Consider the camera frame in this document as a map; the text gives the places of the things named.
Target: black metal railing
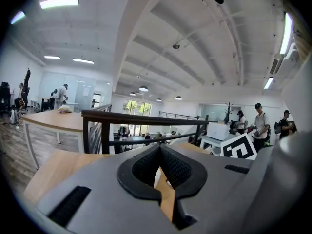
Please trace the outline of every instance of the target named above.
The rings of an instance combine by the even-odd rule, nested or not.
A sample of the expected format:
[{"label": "black metal railing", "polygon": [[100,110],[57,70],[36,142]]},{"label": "black metal railing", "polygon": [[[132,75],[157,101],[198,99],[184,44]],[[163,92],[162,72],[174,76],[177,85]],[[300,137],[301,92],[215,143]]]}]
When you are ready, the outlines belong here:
[{"label": "black metal railing", "polygon": [[[137,145],[137,144],[147,144],[153,142],[165,142],[167,140],[183,138],[189,136],[195,136],[194,142],[196,143],[198,137],[201,133],[205,132],[207,129],[207,125],[210,121],[207,120],[187,120],[187,119],[170,119],[170,118],[162,118],[162,117],[149,117],[149,116],[135,116],[128,114],[118,114],[118,113],[110,113],[110,112],[102,112],[102,111],[94,111],[94,110],[82,110],[81,115],[83,116],[83,141],[84,141],[84,152],[88,154],[98,154],[100,151],[100,144],[102,147],[103,154],[109,154],[110,146],[124,146],[124,145]],[[89,140],[89,123],[97,122],[96,131],[97,135],[100,135],[96,140],[96,144],[91,146],[97,146],[97,148],[90,148]],[[154,139],[143,139],[143,140],[129,140],[129,141],[109,141],[109,132],[110,132],[110,124],[130,124],[130,125],[153,125],[153,126],[192,126],[197,125],[196,132],[179,135],[179,136],[171,136],[171,137],[162,137],[162,138],[154,138]]]},{"label": "black metal railing", "polygon": [[[90,109],[92,112],[110,112],[112,105],[104,105]],[[101,132],[102,123],[90,121],[85,123],[83,121],[83,145],[85,150],[89,150],[88,153],[99,154],[101,150]]]},{"label": "black metal railing", "polygon": [[169,119],[187,119],[187,120],[198,120],[199,116],[194,117],[194,116],[187,116],[187,115],[178,115],[178,114],[172,114],[172,113],[167,113],[167,112],[159,112],[159,117],[161,118],[169,118]]}]

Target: black and white sign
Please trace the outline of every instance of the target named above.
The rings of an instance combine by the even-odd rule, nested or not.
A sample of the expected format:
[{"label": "black and white sign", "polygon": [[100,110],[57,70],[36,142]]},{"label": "black and white sign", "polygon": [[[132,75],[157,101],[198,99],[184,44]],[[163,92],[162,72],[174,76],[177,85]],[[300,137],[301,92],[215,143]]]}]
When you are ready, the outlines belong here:
[{"label": "black and white sign", "polygon": [[245,133],[222,142],[220,156],[254,160],[257,152],[250,138]]}]

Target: wooden floor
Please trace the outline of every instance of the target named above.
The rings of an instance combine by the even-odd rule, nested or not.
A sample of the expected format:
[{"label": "wooden floor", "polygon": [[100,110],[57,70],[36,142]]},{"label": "wooden floor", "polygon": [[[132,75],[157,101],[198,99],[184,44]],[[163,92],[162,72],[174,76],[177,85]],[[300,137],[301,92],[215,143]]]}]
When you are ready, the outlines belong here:
[{"label": "wooden floor", "polygon": [[[0,163],[2,172],[15,193],[23,193],[37,171],[28,152],[22,120],[20,122],[21,125],[16,130],[15,126],[10,124],[8,115],[0,117],[0,137],[5,151],[4,154],[0,152]],[[29,127],[29,131],[39,165],[43,164],[56,148],[78,152],[76,136],[59,134],[61,144],[58,144],[56,132],[33,126]]]}]

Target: security camera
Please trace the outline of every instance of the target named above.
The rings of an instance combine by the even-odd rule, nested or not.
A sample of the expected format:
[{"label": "security camera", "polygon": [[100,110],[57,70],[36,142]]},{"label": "security camera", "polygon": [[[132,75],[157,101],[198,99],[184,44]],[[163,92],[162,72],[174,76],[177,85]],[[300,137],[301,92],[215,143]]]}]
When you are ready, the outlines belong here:
[{"label": "security camera", "polygon": [[173,47],[174,49],[179,49],[179,48],[180,48],[180,44],[176,43],[176,44],[172,45],[172,47]]}]

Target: staircase railing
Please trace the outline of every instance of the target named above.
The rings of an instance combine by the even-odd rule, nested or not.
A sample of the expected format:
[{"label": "staircase railing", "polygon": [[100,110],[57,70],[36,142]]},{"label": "staircase railing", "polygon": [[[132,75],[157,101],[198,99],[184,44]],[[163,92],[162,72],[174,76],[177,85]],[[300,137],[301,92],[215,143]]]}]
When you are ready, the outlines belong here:
[{"label": "staircase railing", "polygon": [[187,119],[187,120],[198,120],[199,117],[187,116],[187,115],[178,115],[167,112],[159,112],[159,117],[161,118],[169,118],[169,119]]},{"label": "staircase railing", "polygon": [[[103,154],[109,154],[110,146],[120,146],[120,145],[136,145],[136,144],[147,144],[153,142],[165,142],[167,140],[183,138],[188,136],[195,136],[194,142],[196,143],[198,137],[201,133],[205,132],[207,125],[210,121],[207,120],[187,120],[187,119],[171,119],[162,117],[149,117],[149,116],[135,116],[128,114],[118,114],[110,112],[102,112],[95,110],[82,110],[81,115],[83,116],[83,141],[84,141],[84,151],[88,154],[98,154],[100,151],[100,146],[102,147]],[[89,134],[89,122],[97,122],[96,128],[93,131],[97,131],[96,143],[93,145],[89,144],[90,134]],[[157,139],[143,139],[143,140],[131,140],[131,141],[109,141],[110,124],[130,124],[130,125],[153,125],[153,126],[185,126],[185,125],[197,125],[196,132],[171,136],[166,138]]]}]

